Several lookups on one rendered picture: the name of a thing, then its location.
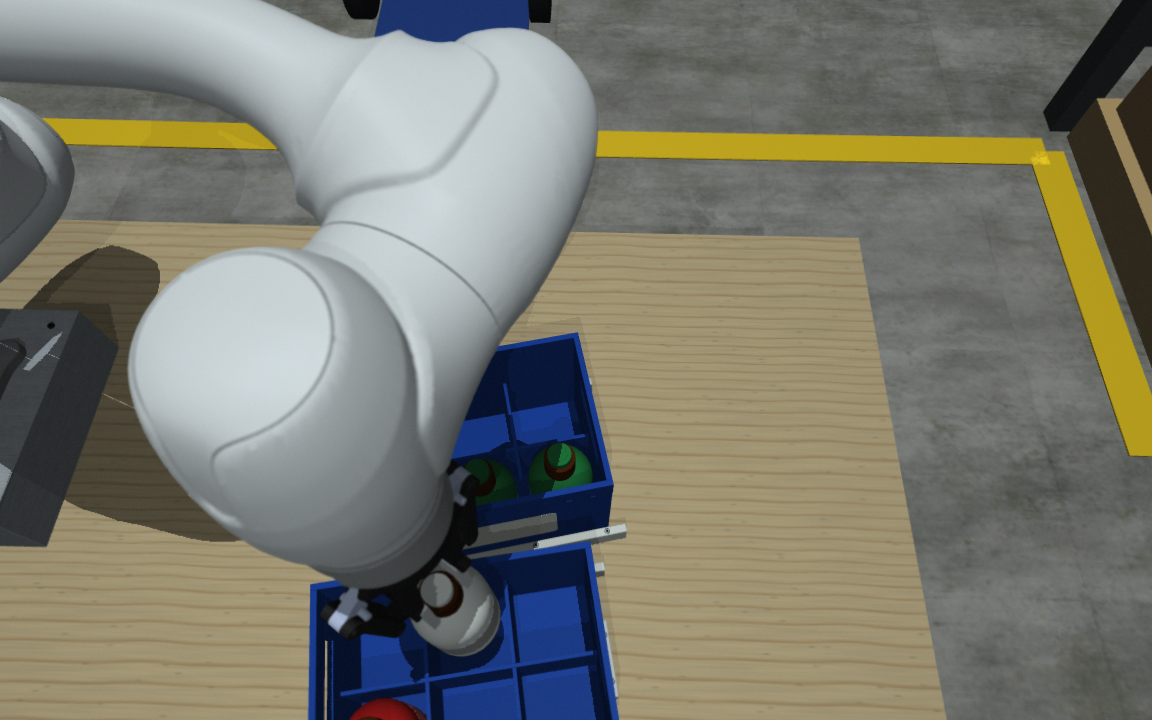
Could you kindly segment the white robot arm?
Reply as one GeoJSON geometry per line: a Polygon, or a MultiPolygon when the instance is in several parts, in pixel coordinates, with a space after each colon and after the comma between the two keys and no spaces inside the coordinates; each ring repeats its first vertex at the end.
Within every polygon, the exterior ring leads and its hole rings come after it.
{"type": "Polygon", "coordinates": [[[0,0],[0,82],[189,97],[282,152],[323,227],[157,293],[134,411],[241,541],[346,588],[419,571],[468,407],[593,176],[575,61],[530,29],[349,38],[262,0],[0,0]]]}

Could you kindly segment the red bottle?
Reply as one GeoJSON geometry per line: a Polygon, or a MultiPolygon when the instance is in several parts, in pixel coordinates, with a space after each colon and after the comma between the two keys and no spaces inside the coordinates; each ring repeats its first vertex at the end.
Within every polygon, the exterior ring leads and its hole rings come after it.
{"type": "Polygon", "coordinates": [[[358,707],[349,720],[429,720],[429,717],[404,702],[378,698],[358,707]]]}

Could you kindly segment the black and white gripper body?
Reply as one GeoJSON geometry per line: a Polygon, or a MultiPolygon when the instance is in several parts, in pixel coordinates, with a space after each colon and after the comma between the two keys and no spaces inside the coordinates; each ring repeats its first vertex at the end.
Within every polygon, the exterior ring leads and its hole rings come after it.
{"type": "Polygon", "coordinates": [[[433,559],[430,559],[429,562],[426,562],[426,564],[422,566],[422,568],[419,569],[419,571],[415,571],[411,575],[411,577],[407,577],[407,578],[402,579],[402,582],[397,582],[396,584],[387,585],[387,588],[358,589],[358,594],[357,594],[358,600],[361,600],[361,601],[374,600],[376,597],[378,597],[378,596],[380,596],[380,594],[382,594],[385,592],[401,591],[401,589],[410,588],[410,585],[414,585],[415,583],[420,582],[422,578],[429,577],[429,574],[434,570],[435,564],[439,564],[439,562],[442,561],[442,559],[444,559],[445,550],[448,548],[448,544],[450,541],[450,532],[452,532],[452,521],[450,521],[450,526],[449,526],[448,533],[447,533],[447,536],[445,536],[442,546],[440,546],[439,550],[435,550],[433,559]],[[385,591],[385,592],[376,592],[376,591],[385,591]]]}

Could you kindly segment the blue crate with dividers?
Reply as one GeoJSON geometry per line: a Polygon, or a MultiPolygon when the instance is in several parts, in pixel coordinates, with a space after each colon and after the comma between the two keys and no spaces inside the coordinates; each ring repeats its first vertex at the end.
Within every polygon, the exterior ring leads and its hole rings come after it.
{"type": "Polygon", "coordinates": [[[497,348],[450,461],[463,468],[473,458],[511,471],[518,498],[476,506],[477,541],[465,555],[609,526],[614,483],[579,332],[497,348]],[[554,444],[579,448],[593,483],[531,495],[532,458],[554,444]]]}
{"type": "Polygon", "coordinates": [[[325,641],[326,720],[349,720],[378,698],[425,715],[429,710],[429,720],[620,720],[591,541],[472,559],[470,566],[500,605],[488,646],[449,655],[422,639],[410,617],[397,638],[346,641],[326,624],[312,720],[324,720],[325,641]]]}

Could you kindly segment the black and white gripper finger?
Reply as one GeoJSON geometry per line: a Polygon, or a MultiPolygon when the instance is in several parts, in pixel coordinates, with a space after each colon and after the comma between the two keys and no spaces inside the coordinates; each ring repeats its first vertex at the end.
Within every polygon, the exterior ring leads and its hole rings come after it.
{"type": "Polygon", "coordinates": [[[467,571],[472,560],[468,559],[465,553],[462,553],[462,550],[465,548],[465,544],[467,546],[471,546],[471,544],[477,541],[476,495],[480,480],[453,460],[449,468],[445,469],[445,471],[447,471],[450,479],[454,507],[450,541],[439,564],[442,566],[444,571],[450,573],[454,579],[457,579],[457,582],[468,588],[473,582],[467,571]]]}
{"type": "Polygon", "coordinates": [[[382,602],[358,600],[358,589],[349,588],[347,593],[340,594],[339,600],[326,602],[320,617],[343,635],[346,641],[353,641],[364,634],[397,638],[404,632],[404,620],[408,617],[414,619],[415,623],[419,623],[422,619],[435,629],[442,621],[435,617],[434,612],[430,611],[425,602],[422,602],[417,585],[419,582],[403,591],[384,593],[392,601],[387,607],[382,602]]]}

